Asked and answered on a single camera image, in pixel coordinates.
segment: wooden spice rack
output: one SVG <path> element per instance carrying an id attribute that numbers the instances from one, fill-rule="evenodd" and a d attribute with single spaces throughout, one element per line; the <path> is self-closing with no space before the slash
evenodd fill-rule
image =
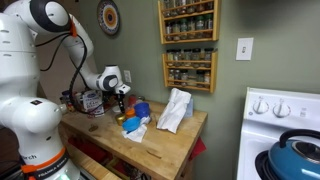
<path id="1" fill-rule="evenodd" d="M 211 61 L 205 61 L 205 60 L 178 60 L 178 62 L 185 63 L 201 63 L 201 64 L 206 64 L 210 63 L 211 67 L 210 68 L 205 68 L 205 67 L 198 67 L 194 68 L 193 66 L 169 66 L 168 63 L 175 63 L 177 61 L 168 61 L 167 59 L 167 54 L 162 54 L 162 63 L 163 63 L 163 75 L 164 75 L 164 84 L 165 87 L 176 87 L 176 88 L 185 88 L 185 89 L 194 89 L 194 90 L 201 90 L 201 91 L 208 91 L 210 93 L 213 93 L 215 88 L 216 88 L 216 77 L 217 77 L 217 56 L 218 52 L 213 52 L 211 55 Z M 184 80 L 170 80 L 169 79 L 169 70 L 170 69 L 188 69 L 188 70 L 205 70 L 205 71 L 210 71 L 210 83 L 204 83 L 204 82 L 192 82 L 195 84 L 202 84 L 207 87 L 197 87 L 197 86 L 182 86 L 182 85 L 176 85 L 172 84 L 174 82 L 186 82 L 191 83 L 191 81 L 184 81 Z"/>
<path id="2" fill-rule="evenodd" d="M 163 12 L 170 11 L 170 10 L 176 10 L 183 7 L 189 7 L 189 6 L 196 6 L 200 4 L 206 4 L 206 3 L 214 3 L 213 10 L 205 10 L 202 12 L 194 12 L 192 14 L 183 14 L 183 15 L 177 15 L 174 17 L 164 17 Z M 161 44 L 172 44 L 172 43 L 184 43 L 184 42 L 203 42 L 203 41 L 217 41 L 219 39 L 219 29 L 220 29 L 220 0 L 202 0 L 201 2 L 188 4 L 184 6 L 178 6 L 175 8 L 169 8 L 165 9 L 163 4 L 158 1 L 158 14 L 159 14 L 159 25 L 160 25 L 160 38 L 161 38 Z M 213 29 L 205 29 L 205 30 L 197 30 L 197 31 L 187 31 L 183 33 L 199 33 L 199 32 L 205 32 L 209 33 L 211 35 L 210 38 L 195 38 L 195 39 L 186 39 L 186 40 L 171 40 L 167 41 L 167 36 L 176 36 L 183 33 L 170 33 L 166 34 L 165 32 L 165 24 L 166 22 L 179 20 L 181 18 L 188 18 L 188 17 L 195 17 L 199 15 L 205 15 L 205 14 L 212 14 L 213 17 Z"/>

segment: stove control panel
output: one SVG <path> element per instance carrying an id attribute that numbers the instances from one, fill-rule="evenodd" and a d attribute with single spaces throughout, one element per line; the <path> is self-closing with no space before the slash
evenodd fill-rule
<path id="1" fill-rule="evenodd" d="M 248 88 L 244 120 L 320 131 L 320 94 Z"/>
<path id="2" fill-rule="evenodd" d="M 274 106 L 273 113 L 278 118 L 284 118 L 290 115 L 291 109 L 290 106 L 287 105 L 283 99 L 280 99 L 280 103 Z"/>

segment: blue kettle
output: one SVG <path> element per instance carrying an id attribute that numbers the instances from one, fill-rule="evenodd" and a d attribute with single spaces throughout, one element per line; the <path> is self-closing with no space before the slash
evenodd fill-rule
<path id="1" fill-rule="evenodd" d="M 318 131 L 308 129 L 286 131 L 268 152 L 272 170 L 281 180 L 319 180 L 320 147 L 309 142 L 289 140 L 294 136 L 309 136 L 320 140 Z"/>

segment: wooden table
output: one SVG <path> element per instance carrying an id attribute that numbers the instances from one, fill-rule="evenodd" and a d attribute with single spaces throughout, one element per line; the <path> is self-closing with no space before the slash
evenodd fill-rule
<path id="1" fill-rule="evenodd" d="M 152 121 L 142 143 L 125 139 L 112 111 L 104 116 L 89 119 L 80 113 L 68 113 L 63 116 L 62 125 L 79 133 L 101 148 L 113 153 L 154 179 L 178 179 L 188 161 L 193 147 L 201 133 L 207 113 L 194 111 L 193 117 L 181 121 L 177 133 L 156 129 L 156 122 L 166 104 L 151 102 Z M 92 125 L 98 129 L 90 132 Z"/>

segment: white stove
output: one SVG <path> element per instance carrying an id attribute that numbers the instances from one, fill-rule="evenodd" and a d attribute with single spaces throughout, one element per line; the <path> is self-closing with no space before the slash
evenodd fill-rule
<path id="1" fill-rule="evenodd" d="M 290 129 L 320 131 L 320 95 L 248 88 L 241 129 L 237 180 L 260 180 L 255 158 Z M 308 137 L 295 137 L 320 144 Z"/>

